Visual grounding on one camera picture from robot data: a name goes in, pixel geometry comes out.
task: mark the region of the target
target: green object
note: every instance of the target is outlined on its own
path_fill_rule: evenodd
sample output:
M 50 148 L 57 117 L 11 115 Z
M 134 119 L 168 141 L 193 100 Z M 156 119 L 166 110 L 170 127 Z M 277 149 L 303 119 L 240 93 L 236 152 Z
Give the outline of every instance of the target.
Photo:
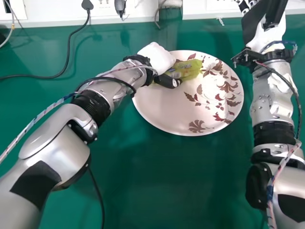
M 305 107 L 303 17 L 287 17 L 284 39 L 299 46 L 291 66 Z M 88 26 L 72 39 L 73 58 L 62 77 L 0 82 L 1 151 L 49 104 L 150 42 L 170 51 L 205 52 L 233 67 L 230 58 L 244 47 L 241 23 L 240 19 L 223 21 L 224 27 L 215 19 L 169 20 L 160 23 L 161 31 L 153 22 Z M 0 76 L 58 72 L 73 30 L 15 30 L 0 50 Z M 137 113 L 130 98 L 105 122 L 99 140 L 90 145 L 92 170 L 105 202 L 105 229 L 260 229 L 262 216 L 244 197 L 253 147 L 252 77 L 244 67 L 236 73 L 244 87 L 244 107 L 232 124 L 215 134 L 183 137 L 163 132 Z M 22 143 L 0 165 L 1 175 L 15 163 Z M 101 209 L 86 174 L 69 189 L 50 195 L 40 229 L 98 229 L 100 225 Z
M 198 74 L 202 74 L 202 61 L 193 59 L 188 61 L 179 61 L 174 64 L 170 71 L 165 74 L 174 79 L 181 79 L 183 81 L 194 79 Z

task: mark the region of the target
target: silver robot arm segment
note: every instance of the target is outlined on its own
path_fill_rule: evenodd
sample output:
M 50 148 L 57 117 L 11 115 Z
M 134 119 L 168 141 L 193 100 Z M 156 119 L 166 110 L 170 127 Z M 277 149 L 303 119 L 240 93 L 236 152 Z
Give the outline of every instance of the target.
M 113 69 L 140 64 L 128 59 Z M 146 83 L 147 71 L 130 69 L 108 77 L 138 89 Z M 27 139 L 16 164 L 0 179 L 1 228 L 38 228 L 49 193 L 69 187 L 83 175 L 91 159 L 87 144 L 97 139 L 99 126 L 130 92 L 107 80 L 86 85 Z
M 292 79 L 292 50 L 285 48 L 285 7 L 287 0 L 260 0 L 242 18 L 244 50 L 232 58 L 253 75 L 253 102 L 250 108 L 254 148 L 246 181 L 249 204 L 266 214 L 267 184 L 296 144 L 292 120 L 292 90 L 274 72 L 280 73 L 297 91 Z M 298 149 L 273 188 L 272 202 L 278 229 L 305 228 L 305 161 Z

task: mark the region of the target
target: food item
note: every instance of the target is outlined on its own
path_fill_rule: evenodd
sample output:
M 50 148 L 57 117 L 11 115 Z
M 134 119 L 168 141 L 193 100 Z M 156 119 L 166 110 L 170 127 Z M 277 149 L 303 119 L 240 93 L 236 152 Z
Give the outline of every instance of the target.
M 192 59 L 187 61 L 177 60 L 174 66 L 165 74 L 174 79 L 181 79 L 182 81 L 186 81 L 194 79 L 202 73 L 202 61 Z

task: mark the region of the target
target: white plate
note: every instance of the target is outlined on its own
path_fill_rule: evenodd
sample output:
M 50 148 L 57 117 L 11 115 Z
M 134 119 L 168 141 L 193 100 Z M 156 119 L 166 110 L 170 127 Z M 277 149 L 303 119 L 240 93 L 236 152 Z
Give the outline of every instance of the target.
M 163 131 L 183 136 L 208 135 L 228 126 L 244 103 L 243 86 L 233 69 L 203 52 L 171 54 L 181 61 L 202 61 L 202 72 L 175 89 L 157 84 L 138 89 L 132 100 L 140 115 Z

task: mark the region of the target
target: electrical outlet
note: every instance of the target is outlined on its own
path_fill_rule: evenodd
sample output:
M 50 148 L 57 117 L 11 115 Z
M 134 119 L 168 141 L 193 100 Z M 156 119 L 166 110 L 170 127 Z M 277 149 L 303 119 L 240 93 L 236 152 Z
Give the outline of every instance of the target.
M 8 2 L 19 20 L 27 19 L 23 0 L 10 0 Z M 0 20 L 11 20 L 11 13 L 7 12 L 4 0 L 0 0 Z
M 239 10 L 238 4 L 234 0 L 207 0 L 207 11 Z
M 91 0 L 91 2 L 94 5 L 94 9 L 91 10 L 92 17 L 118 15 L 117 12 L 115 11 L 114 0 Z M 125 15 L 133 14 L 134 10 L 135 10 L 134 0 L 127 0 Z

